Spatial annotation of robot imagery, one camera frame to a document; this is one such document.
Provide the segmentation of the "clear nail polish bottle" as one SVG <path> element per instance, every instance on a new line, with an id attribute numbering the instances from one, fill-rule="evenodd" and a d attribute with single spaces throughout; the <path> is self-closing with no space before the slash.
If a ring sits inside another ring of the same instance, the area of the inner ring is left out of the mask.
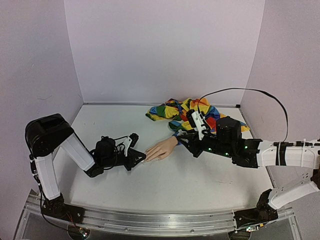
<path id="1" fill-rule="evenodd" d="M 176 137 L 184 136 L 184 135 L 186 135 L 187 133 L 188 133 L 187 131 L 182 130 L 182 129 L 179 129 L 179 130 L 175 133 L 175 136 L 176 136 Z"/>

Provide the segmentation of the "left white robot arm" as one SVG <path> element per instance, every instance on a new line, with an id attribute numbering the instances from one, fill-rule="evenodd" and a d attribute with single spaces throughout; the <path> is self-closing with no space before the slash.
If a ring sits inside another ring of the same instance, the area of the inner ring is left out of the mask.
<path id="1" fill-rule="evenodd" d="M 63 149 L 90 178 L 120 166 L 131 171 L 146 159 L 144 153 L 134 149 L 139 139 L 136 133 L 120 137 L 120 143 L 116 139 L 102 136 L 95 149 L 88 150 L 59 113 L 29 122 L 25 127 L 24 137 L 30 152 L 31 173 L 42 199 L 41 214 L 74 225 L 83 222 L 85 209 L 65 203 L 53 164 L 55 150 Z"/>

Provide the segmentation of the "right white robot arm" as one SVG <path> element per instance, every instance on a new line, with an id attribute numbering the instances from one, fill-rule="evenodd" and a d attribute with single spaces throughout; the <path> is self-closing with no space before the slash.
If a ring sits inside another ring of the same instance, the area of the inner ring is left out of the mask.
<path id="1" fill-rule="evenodd" d="M 203 118 L 197 115 L 192 118 L 196 130 L 181 133 L 177 140 L 195 158 L 202 152 L 208 152 L 230 158 L 233 164 L 243 168 L 278 166 L 312 170 L 312 174 L 304 173 L 285 186 L 264 191 L 256 207 L 236 211 L 234 219 L 238 229 L 277 220 L 278 209 L 306 195 L 319 192 L 319 140 L 272 142 L 257 138 L 244 139 L 240 121 L 229 116 L 216 122 L 216 133 L 212 134 Z"/>

